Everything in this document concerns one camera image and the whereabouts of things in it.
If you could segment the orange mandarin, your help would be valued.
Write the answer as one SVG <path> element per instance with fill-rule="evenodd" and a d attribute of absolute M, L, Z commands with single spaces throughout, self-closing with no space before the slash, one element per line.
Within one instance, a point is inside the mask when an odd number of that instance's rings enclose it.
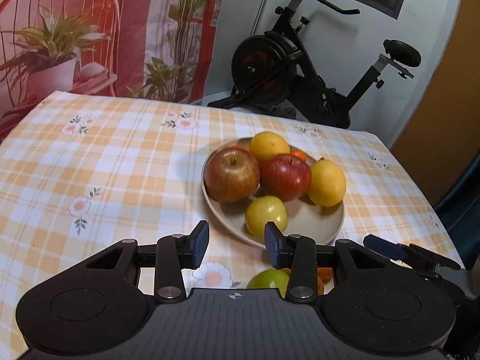
<path fill-rule="evenodd" d="M 284 297 L 287 291 L 287 284 L 290 279 L 291 269 L 281 269 L 283 276 L 281 277 L 280 284 L 278 286 L 281 296 Z M 332 279 L 332 269 L 328 267 L 318 267 L 316 269 L 317 275 L 317 293 L 323 295 L 325 293 L 326 284 Z"/>
<path fill-rule="evenodd" d="M 302 150 L 292 150 L 290 154 L 303 160 L 304 162 L 307 160 L 307 155 Z"/>

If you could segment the green apple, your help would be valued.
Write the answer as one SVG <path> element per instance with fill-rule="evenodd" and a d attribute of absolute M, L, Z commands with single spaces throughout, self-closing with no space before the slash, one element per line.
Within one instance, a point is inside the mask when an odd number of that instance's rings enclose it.
<path fill-rule="evenodd" d="M 284 297 L 287 291 L 289 275 L 283 270 L 268 269 L 255 275 L 247 284 L 248 289 L 278 289 Z"/>

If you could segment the yellow-green fruit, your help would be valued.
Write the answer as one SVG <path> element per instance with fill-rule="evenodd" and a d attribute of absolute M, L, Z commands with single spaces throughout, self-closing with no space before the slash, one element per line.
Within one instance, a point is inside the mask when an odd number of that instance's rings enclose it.
<path fill-rule="evenodd" d="M 247 231 L 255 237 L 264 236 L 264 226 L 267 222 L 275 222 L 281 232 L 287 229 L 287 209 L 278 197 L 267 195 L 258 197 L 248 207 L 245 213 Z"/>

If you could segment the large yellow grapefruit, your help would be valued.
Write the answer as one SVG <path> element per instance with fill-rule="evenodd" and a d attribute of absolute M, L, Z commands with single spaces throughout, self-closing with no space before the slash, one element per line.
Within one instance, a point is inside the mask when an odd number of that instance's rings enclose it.
<path fill-rule="evenodd" d="M 326 158 L 320 158 L 311 166 L 312 179 L 307 191 L 317 206 L 332 207 L 341 203 L 347 182 L 342 169 Z"/>

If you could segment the bright red apple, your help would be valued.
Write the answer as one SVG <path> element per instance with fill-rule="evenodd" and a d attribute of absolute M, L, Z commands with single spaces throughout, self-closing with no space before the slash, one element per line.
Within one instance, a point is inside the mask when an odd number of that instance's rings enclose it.
<path fill-rule="evenodd" d="M 312 172 L 306 162 L 292 154 L 278 154 L 260 167 L 259 185 L 266 195 L 283 202 L 302 197 L 308 190 Z"/>

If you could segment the brownish red apple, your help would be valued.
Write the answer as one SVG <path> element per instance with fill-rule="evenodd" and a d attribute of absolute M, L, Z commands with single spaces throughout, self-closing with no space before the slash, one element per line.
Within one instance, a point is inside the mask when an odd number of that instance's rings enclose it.
<path fill-rule="evenodd" d="M 249 197 L 260 183 L 260 165 L 247 150 L 229 146 L 217 150 L 203 171 L 207 194 L 219 203 L 236 203 Z"/>

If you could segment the small yellow lemon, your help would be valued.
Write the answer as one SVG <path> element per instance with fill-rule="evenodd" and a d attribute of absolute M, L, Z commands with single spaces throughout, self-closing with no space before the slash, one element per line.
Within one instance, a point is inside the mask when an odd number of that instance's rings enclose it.
<path fill-rule="evenodd" d="M 270 131 L 263 131 L 254 135 L 250 140 L 249 151 L 259 165 L 262 165 L 277 155 L 289 154 L 290 145 L 282 136 Z"/>

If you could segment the cream round plate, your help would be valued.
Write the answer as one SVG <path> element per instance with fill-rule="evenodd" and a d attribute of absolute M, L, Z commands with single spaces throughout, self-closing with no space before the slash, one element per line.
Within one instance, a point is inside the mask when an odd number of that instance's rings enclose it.
<path fill-rule="evenodd" d="M 249 144 L 251 139 L 252 137 L 245 137 L 236 139 L 234 141 L 225 141 L 208 156 L 208 159 L 217 150 L 229 146 L 239 147 L 240 149 L 250 152 Z M 290 151 L 298 150 L 292 145 L 289 145 L 289 147 Z M 310 167 L 310 169 L 316 161 L 318 160 L 315 160 L 315 158 L 307 155 L 306 164 Z M 247 207 L 254 200 L 256 200 L 256 198 L 267 196 L 261 189 L 260 183 L 253 194 L 239 202 L 217 202 L 208 196 L 204 186 L 203 171 L 206 162 L 202 169 L 202 193 L 209 208 L 211 209 L 211 212 L 231 234 L 243 240 L 244 242 L 247 242 L 248 244 L 262 247 L 264 245 L 264 237 L 252 236 L 247 231 L 247 226 L 245 224 L 245 213 Z M 337 236 L 340 228 L 343 225 L 343 219 L 345 216 L 343 201 L 332 207 L 319 206 L 310 200 L 307 190 L 302 197 L 283 203 L 288 214 L 288 225 L 286 230 L 283 231 L 283 233 L 286 235 L 300 234 L 304 236 L 310 236 L 317 243 L 326 245 L 331 242 L 335 236 Z"/>

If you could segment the wooden door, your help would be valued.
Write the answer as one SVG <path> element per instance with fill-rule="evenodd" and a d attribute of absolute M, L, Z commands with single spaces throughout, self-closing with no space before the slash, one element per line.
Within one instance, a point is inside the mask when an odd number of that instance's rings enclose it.
<path fill-rule="evenodd" d="M 479 0 L 460 0 L 442 59 L 392 151 L 432 206 L 479 153 Z"/>

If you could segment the orange plaid floral tablecloth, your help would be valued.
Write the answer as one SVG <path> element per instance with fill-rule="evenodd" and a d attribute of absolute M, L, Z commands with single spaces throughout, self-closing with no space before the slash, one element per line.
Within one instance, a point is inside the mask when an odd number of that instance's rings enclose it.
<path fill-rule="evenodd" d="M 202 106 L 56 92 L 1 144 L 1 357 L 25 350 L 20 298 L 38 283 L 125 238 L 210 224 L 202 267 L 188 287 L 244 287 L 268 268 L 264 252 L 231 235 L 202 194 L 202 168 L 225 141 L 270 131 L 341 167 L 347 183 L 339 235 L 373 233 L 458 259 L 431 204 L 375 135 Z"/>

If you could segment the pair of sandals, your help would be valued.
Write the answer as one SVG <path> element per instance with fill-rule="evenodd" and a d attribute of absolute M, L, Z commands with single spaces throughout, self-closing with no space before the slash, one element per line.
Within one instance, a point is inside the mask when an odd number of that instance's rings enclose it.
<path fill-rule="evenodd" d="M 270 116 L 277 116 L 285 119 L 296 119 L 297 111 L 292 106 L 267 106 L 265 111 Z"/>

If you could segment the black exercise bike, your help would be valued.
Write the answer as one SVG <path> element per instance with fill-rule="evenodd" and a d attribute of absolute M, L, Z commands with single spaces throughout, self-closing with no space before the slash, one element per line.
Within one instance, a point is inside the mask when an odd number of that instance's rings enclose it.
<path fill-rule="evenodd" d="M 209 102 L 210 107 L 230 110 L 250 108 L 270 116 L 266 107 L 294 107 L 308 122 L 347 129 L 351 125 L 350 111 L 371 86 L 381 88 L 380 75 L 391 65 L 400 76 L 412 76 L 410 68 L 422 62 L 417 49 L 400 40 L 386 39 L 384 53 L 378 56 L 348 95 L 327 87 L 310 59 L 299 37 L 309 19 L 300 24 L 291 23 L 303 0 L 290 0 L 285 7 L 277 7 L 278 16 L 272 29 L 245 39 L 233 53 L 231 72 L 233 89 L 230 96 Z M 353 16 L 359 10 L 345 10 L 329 0 L 316 0 L 342 15 Z"/>

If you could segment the red printed backdrop curtain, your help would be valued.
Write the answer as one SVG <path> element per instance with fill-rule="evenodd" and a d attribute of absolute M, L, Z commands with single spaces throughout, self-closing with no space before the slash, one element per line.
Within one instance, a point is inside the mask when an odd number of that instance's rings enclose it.
<path fill-rule="evenodd" d="M 195 103 L 222 0 L 1 0 L 1 135 L 55 91 Z"/>

